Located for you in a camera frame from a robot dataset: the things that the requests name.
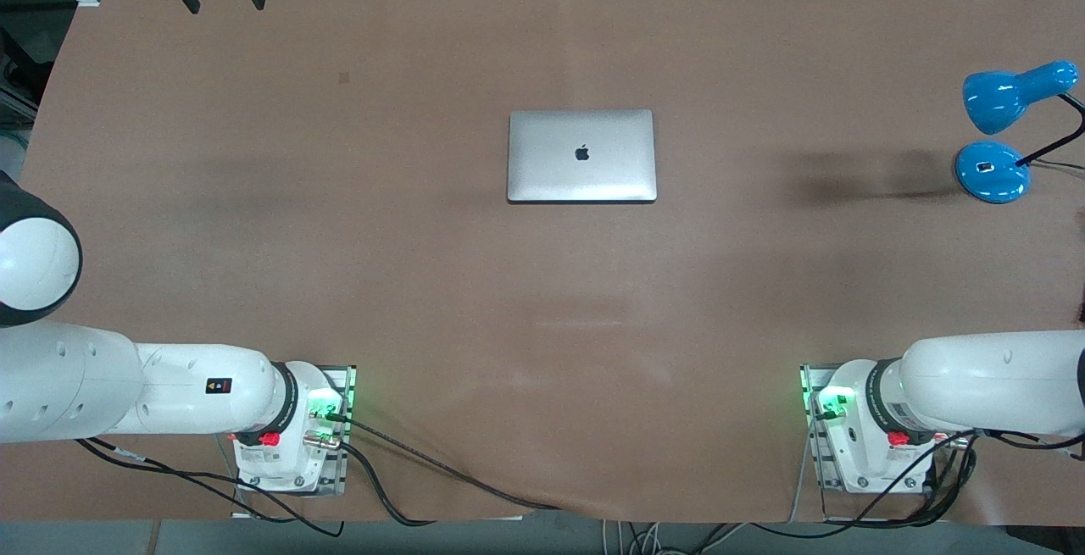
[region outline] blue lamp head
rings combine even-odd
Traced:
[[[957,153],[954,173],[965,191],[987,204],[1008,204],[1029,191],[1032,173],[1021,154],[996,141],[972,142]]]
[[[978,130],[992,135],[1012,126],[1029,104],[1064,94],[1075,83],[1077,66],[1065,60],[1022,74],[1001,69],[980,72],[965,79],[965,111]]]

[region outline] brown table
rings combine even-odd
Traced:
[[[1085,0],[203,2],[75,17],[24,176],[86,247],[56,319],[356,364],[361,418],[514,493],[781,520],[802,362],[1074,326],[1082,181],[992,207],[949,164],[981,138],[966,74],[1085,64]],[[659,201],[507,204],[508,115],[536,107],[651,107]],[[1051,100],[1006,138],[1075,124]],[[224,467],[210,437],[124,442]],[[955,518],[1085,522],[1081,466],[979,451]],[[4,518],[229,507],[72,443],[0,455]],[[518,512],[373,460],[414,517]],[[304,509],[384,516],[360,474]]]

